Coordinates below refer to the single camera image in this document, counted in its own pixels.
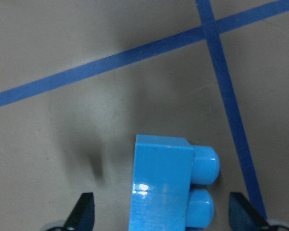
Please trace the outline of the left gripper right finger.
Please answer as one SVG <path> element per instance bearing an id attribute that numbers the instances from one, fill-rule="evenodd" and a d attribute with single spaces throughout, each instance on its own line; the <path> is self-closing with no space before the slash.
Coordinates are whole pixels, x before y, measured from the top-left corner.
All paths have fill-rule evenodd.
<path id="1" fill-rule="evenodd" d="M 268 231 L 269 224 L 240 192 L 229 195 L 229 225 L 233 231 Z"/>

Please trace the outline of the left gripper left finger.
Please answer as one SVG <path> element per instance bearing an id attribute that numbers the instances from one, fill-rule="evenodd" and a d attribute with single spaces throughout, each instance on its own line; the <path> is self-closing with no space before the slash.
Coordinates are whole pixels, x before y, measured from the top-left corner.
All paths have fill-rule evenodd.
<path id="1" fill-rule="evenodd" d="M 82 193 L 63 225 L 64 231 L 92 231 L 95 222 L 94 195 Z"/>

